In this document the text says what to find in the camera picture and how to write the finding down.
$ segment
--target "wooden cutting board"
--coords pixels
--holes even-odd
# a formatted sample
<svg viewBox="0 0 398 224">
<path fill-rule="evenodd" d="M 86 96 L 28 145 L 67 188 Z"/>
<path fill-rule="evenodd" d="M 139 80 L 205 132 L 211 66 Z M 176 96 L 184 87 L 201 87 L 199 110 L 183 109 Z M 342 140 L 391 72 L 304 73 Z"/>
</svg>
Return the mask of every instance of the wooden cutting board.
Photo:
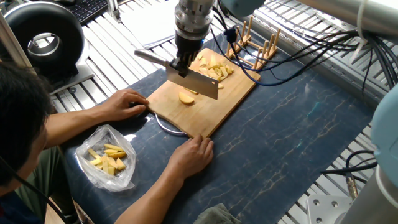
<svg viewBox="0 0 398 224">
<path fill-rule="evenodd" d="M 203 49 L 200 54 L 208 62 L 214 55 L 217 62 L 229 65 L 234 69 L 231 75 L 220 82 L 224 85 L 224 88 L 218 90 L 218 100 L 201 94 L 196 95 L 170 81 L 166 81 L 153 92 L 148 100 L 149 109 L 161 118 L 172 123 L 190 137 L 201 134 L 206 138 L 216 130 L 253 89 L 255 83 L 243 73 L 241 68 L 226 60 L 222 55 L 210 49 Z M 190 69 L 199 72 L 199 64 L 200 61 L 195 60 Z M 259 74 L 253 71 L 248 71 L 248 73 L 256 80 L 260 79 Z M 178 94 L 181 91 L 195 99 L 192 105 L 185 105 L 179 100 Z"/>
</svg>

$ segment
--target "plastic bag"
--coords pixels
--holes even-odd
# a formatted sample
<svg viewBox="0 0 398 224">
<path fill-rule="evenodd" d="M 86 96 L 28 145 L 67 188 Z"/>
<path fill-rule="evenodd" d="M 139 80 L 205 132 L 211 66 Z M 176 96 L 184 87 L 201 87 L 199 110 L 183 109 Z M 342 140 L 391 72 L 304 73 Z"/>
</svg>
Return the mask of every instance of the plastic bag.
<svg viewBox="0 0 398 224">
<path fill-rule="evenodd" d="M 126 168 L 115 176 L 107 174 L 93 164 L 90 164 L 90 161 L 95 158 L 88 153 L 88 150 L 93 149 L 101 157 L 105 156 L 104 144 L 119 146 L 127 154 L 121 158 L 122 162 L 126 165 Z M 81 169 L 94 186 L 108 189 L 112 192 L 134 187 L 134 184 L 130 182 L 130 180 L 134 173 L 134 169 L 136 168 L 137 154 L 132 148 L 130 142 L 110 125 L 106 124 L 98 127 L 97 130 L 76 149 L 76 154 Z"/>
</svg>

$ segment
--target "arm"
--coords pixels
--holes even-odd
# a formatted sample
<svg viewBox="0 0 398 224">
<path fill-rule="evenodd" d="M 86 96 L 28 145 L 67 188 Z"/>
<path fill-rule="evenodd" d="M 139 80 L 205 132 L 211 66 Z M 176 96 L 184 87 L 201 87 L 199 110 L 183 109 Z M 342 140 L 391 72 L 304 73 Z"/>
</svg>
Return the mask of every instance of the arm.
<svg viewBox="0 0 398 224">
<path fill-rule="evenodd" d="M 213 141 L 201 136 L 178 147 L 156 183 L 115 224 L 160 224 L 170 204 L 181 189 L 183 181 L 202 171 L 213 158 Z"/>
<path fill-rule="evenodd" d="M 132 89 L 126 89 L 117 91 L 105 103 L 91 109 L 50 115 L 46 122 L 46 148 L 62 144 L 94 125 L 126 119 L 143 112 L 146 108 L 143 105 L 130 108 L 131 102 L 148 104 L 142 95 Z"/>
</svg>

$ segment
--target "cleaver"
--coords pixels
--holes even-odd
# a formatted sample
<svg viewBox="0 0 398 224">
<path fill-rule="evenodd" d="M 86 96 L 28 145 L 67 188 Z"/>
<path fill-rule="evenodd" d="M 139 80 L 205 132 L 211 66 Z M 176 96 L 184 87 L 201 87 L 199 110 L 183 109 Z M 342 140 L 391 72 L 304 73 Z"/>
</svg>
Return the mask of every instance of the cleaver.
<svg viewBox="0 0 398 224">
<path fill-rule="evenodd" d="M 182 77 L 178 74 L 178 70 L 170 66 L 170 62 L 148 50 L 135 50 L 134 54 L 145 60 L 164 66 L 168 81 L 217 100 L 218 80 L 190 69 L 187 75 Z"/>
</svg>

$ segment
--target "knife handle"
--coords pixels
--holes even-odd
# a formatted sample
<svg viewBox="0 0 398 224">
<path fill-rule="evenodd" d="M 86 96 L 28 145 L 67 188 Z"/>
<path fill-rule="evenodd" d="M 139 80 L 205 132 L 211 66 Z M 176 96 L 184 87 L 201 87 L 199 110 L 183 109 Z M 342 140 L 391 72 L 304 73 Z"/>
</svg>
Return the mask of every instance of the knife handle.
<svg viewBox="0 0 398 224">
<path fill-rule="evenodd" d="M 140 58 L 143 58 L 147 61 L 162 65 L 166 67 L 166 59 L 154 54 L 153 52 L 149 50 L 135 50 L 134 55 L 137 55 Z"/>
</svg>

